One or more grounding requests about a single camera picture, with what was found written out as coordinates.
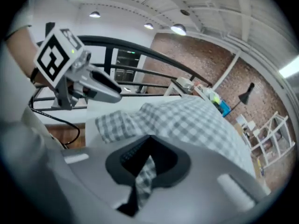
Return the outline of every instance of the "ceiling light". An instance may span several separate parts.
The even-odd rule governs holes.
[[[186,35],[186,28],[182,24],[175,24],[171,27],[171,30],[179,35]]]
[[[99,17],[101,17],[100,13],[97,12],[97,11],[94,11],[94,12],[90,13],[89,16],[90,16],[90,17],[94,17],[94,18],[99,18]]]
[[[154,29],[153,24],[151,24],[151,23],[146,23],[144,26],[150,30]]]
[[[294,60],[291,61],[284,68],[279,70],[279,73],[284,77],[288,78],[295,73],[299,72],[299,56],[297,56]]]

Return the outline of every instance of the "gray plaid fabric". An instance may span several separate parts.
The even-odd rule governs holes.
[[[197,96],[144,104],[135,113],[113,112],[97,118],[96,125],[106,143],[146,134],[181,140],[214,150],[255,177],[250,151],[238,132],[214,105]]]
[[[145,162],[135,179],[138,208],[141,209],[151,194],[152,180],[157,176],[154,160],[151,156]]]

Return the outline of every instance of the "white ceiling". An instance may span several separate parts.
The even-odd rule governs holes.
[[[73,0],[83,6],[126,9],[153,21],[158,31],[184,24],[187,34],[223,40],[247,52],[255,49],[279,70],[299,53],[293,31],[272,0]],[[188,10],[190,16],[181,14]],[[290,79],[299,93],[299,76]]]

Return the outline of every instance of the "ceiling beam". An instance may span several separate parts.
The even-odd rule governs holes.
[[[206,1],[206,5],[209,6],[209,4],[212,4],[215,8],[220,8],[218,2],[216,0],[207,0]],[[221,23],[221,26],[223,27],[223,31],[225,33],[227,33],[228,29],[227,29],[227,25],[225,23],[225,20],[224,18],[222,17],[221,13],[219,11],[216,11],[218,17],[219,17],[219,20],[220,20],[220,23]]]
[[[100,0],[78,0],[80,3],[99,3]],[[139,2],[132,1],[132,0],[107,0],[107,1],[112,1],[112,2],[117,2],[121,3],[127,6],[130,6],[135,9],[139,9],[147,13],[151,19],[156,20],[158,23],[167,25],[167,26],[172,26],[173,22],[163,16],[157,17],[159,15],[159,12],[156,12],[154,9],[147,7],[146,5],[143,5]]]
[[[256,22],[259,25],[265,27],[268,30],[272,30],[273,32],[275,32],[278,36],[280,36],[281,38],[283,38],[286,42],[289,43],[290,46],[292,46],[294,48],[294,51],[298,51],[297,47],[291,42],[289,41],[284,35],[282,35],[279,31],[277,31],[276,29],[274,29],[273,27],[271,27],[270,25],[264,23],[263,21],[260,21],[252,16],[249,15],[245,15],[242,14],[240,12],[234,11],[234,10],[230,10],[227,8],[215,8],[215,7],[203,7],[203,6],[190,6],[189,10],[210,10],[210,11],[219,11],[219,12],[224,12],[224,13],[231,13],[231,14],[236,14],[238,16],[241,17],[246,17],[248,18],[250,21]]]
[[[247,42],[250,32],[250,19],[248,16],[251,16],[251,3],[250,0],[239,0],[239,5],[241,8],[241,14],[245,14],[246,16],[242,16],[242,40]]]
[[[182,0],[170,0],[175,5],[178,6],[179,9],[188,10],[189,7],[182,1]],[[203,27],[202,23],[199,21],[199,19],[196,17],[196,15],[191,12],[189,18],[191,19],[192,23],[194,24],[195,28],[200,31]]]

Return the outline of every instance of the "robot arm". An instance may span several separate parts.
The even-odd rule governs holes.
[[[41,44],[34,62],[55,89],[53,107],[71,110],[79,98],[117,103],[120,86],[90,64],[91,53],[69,29],[54,27]],[[67,82],[74,83],[73,88]]]

